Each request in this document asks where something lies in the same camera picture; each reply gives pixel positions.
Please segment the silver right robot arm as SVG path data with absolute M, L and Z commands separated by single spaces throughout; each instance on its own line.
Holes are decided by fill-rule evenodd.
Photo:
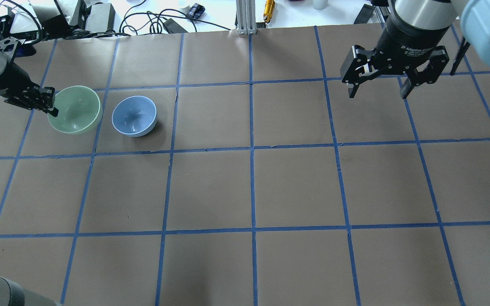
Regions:
M 354 98 L 359 86 L 379 76 L 407 79 L 400 87 L 406 99 L 423 84 L 437 82 L 449 63 L 441 39 L 460 21 L 463 39 L 452 70 L 456 70 L 469 46 L 490 66 L 490 0 L 376 0 L 387 6 L 389 15 L 373 50 L 354 45 L 346 56 L 340 74 Z

